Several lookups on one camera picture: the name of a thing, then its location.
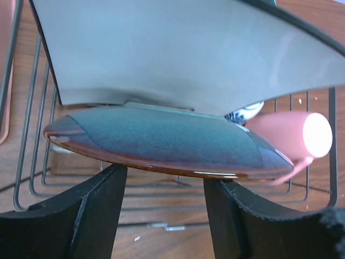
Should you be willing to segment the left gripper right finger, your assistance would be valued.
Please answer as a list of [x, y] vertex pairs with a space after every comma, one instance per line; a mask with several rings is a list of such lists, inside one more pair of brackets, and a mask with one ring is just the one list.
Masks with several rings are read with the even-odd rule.
[[344, 258], [344, 209], [312, 213], [234, 181], [204, 179], [215, 258]]

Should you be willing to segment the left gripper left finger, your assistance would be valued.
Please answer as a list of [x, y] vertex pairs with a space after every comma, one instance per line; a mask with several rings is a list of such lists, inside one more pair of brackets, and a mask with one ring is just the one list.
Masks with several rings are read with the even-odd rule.
[[127, 167], [111, 165], [24, 212], [1, 213], [1, 258], [111, 258]]

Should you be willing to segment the white square plate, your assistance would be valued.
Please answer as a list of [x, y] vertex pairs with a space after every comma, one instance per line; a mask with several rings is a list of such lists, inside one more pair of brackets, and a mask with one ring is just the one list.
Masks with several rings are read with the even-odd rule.
[[344, 47], [264, 1], [31, 1], [62, 105], [223, 116], [344, 84]]

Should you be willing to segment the blue floral small bowl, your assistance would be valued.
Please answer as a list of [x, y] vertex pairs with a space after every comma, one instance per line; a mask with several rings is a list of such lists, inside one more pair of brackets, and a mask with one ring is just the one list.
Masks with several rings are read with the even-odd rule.
[[264, 101], [261, 101], [249, 106], [245, 106], [225, 115], [224, 118], [229, 122], [243, 125], [248, 120], [254, 118], [261, 111], [264, 103]]

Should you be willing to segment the pink mug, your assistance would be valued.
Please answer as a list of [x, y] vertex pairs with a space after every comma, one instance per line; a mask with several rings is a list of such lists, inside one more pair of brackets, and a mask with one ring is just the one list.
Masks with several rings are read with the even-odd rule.
[[272, 181], [263, 181], [269, 186], [284, 183], [314, 160], [327, 155], [333, 143], [333, 133], [327, 118], [316, 112], [260, 114], [249, 120], [245, 127], [271, 143], [293, 163], [294, 169], [289, 174]]

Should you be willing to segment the dark teal blossom plate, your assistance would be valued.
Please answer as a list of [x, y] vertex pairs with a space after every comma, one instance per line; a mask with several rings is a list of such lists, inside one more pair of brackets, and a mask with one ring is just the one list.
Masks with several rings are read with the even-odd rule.
[[225, 118], [175, 109], [102, 106], [44, 128], [52, 143], [90, 158], [147, 171], [214, 179], [271, 179], [292, 162]]

